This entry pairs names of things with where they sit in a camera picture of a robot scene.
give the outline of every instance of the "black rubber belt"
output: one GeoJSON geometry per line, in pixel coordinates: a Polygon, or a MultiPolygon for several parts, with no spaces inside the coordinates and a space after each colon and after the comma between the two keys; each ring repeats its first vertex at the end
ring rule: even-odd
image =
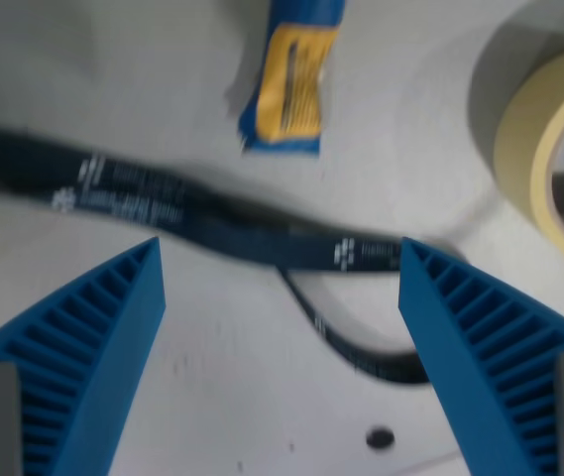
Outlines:
{"type": "Polygon", "coordinates": [[[337,230],[223,196],[172,172],[1,131],[0,192],[59,211],[114,216],[225,256],[275,267],[319,335],[352,366],[388,382],[428,382],[415,352],[370,352],[346,340],[288,274],[397,273],[399,239],[337,230]]]}

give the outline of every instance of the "timing belt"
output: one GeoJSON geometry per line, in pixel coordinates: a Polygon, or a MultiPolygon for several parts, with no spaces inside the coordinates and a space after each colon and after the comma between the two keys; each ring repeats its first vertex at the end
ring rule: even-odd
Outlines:
{"type": "Polygon", "coordinates": [[[377,379],[422,384],[417,354],[360,348],[319,314],[288,272],[399,271],[400,242],[285,214],[224,196],[173,172],[0,131],[0,192],[58,211],[89,211],[163,230],[222,255],[277,268],[323,340],[377,379]]]}

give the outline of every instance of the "masking tape roll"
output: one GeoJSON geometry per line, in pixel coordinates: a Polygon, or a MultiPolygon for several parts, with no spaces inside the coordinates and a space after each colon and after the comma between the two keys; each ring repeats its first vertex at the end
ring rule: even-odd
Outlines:
{"type": "Polygon", "coordinates": [[[517,92],[495,143],[498,183],[507,198],[564,252],[564,217],[555,206],[553,165],[564,137],[564,55],[517,92]]]}

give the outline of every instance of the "blue ribbed plastic part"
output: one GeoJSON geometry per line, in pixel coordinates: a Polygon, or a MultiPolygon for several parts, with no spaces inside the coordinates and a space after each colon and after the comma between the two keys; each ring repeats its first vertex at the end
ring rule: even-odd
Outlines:
{"type": "Polygon", "coordinates": [[[22,386],[25,476],[105,476],[165,312],[158,239],[0,328],[22,386]]]}
{"type": "Polygon", "coordinates": [[[473,476],[556,475],[564,317],[409,239],[399,308],[473,476]]]}

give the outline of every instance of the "white table surface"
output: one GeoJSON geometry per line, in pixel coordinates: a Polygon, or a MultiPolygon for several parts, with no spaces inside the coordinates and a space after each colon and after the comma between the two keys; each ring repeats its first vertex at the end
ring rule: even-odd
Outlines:
{"type": "MultiPolygon", "coordinates": [[[[266,17],[264,0],[0,0],[0,125],[447,243],[564,314],[564,256],[485,159],[508,95],[564,32],[564,0],[350,0],[318,161],[241,155],[266,17]]],[[[0,198],[0,325],[153,234],[0,198]]],[[[112,475],[468,474],[433,391],[355,373],[272,270],[161,246],[168,310],[112,475]],[[367,448],[374,424],[395,432],[390,451],[367,448]]],[[[396,279],[301,283],[332,320],[410,346],[396,279]]]]}

